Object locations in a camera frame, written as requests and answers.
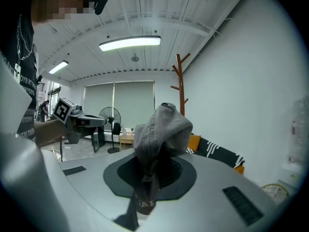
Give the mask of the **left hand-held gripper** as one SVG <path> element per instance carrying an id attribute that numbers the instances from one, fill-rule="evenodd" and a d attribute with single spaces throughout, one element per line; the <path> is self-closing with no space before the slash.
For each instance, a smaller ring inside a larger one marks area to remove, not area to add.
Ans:
<path id="1" fill-rule="evenodd" d="M 82 106 L 65 97 L 58 99 L 53 117 L 65 126 L 66 145 L 77 144 L 80 138 L 93 135 L 97 128 L 107 124 L 107 119 L 85 114 Z"/>

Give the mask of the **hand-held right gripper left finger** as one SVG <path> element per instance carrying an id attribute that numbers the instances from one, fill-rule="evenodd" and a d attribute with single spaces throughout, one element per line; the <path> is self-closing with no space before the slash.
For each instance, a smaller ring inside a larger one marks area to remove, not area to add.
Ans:
<path id="1" fill-rule="evenodd" d="M 134 190 L 143 178 L 143 171 L 140 162 L 135 155 L 130 155 L 118 160 L 117 162 L 117 188 L 119 190 Z"/>

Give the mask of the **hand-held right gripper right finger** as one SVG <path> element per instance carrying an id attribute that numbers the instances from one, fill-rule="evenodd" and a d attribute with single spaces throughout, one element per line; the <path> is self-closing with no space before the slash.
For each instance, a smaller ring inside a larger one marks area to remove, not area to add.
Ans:
<path id="1" fill-rule="evenodd" d="M 157 178 L 160 189 L 170 186 L 177 181 L 182 173 L 181 165 L 171 157 L 163 157 L 157 165 Z"/>

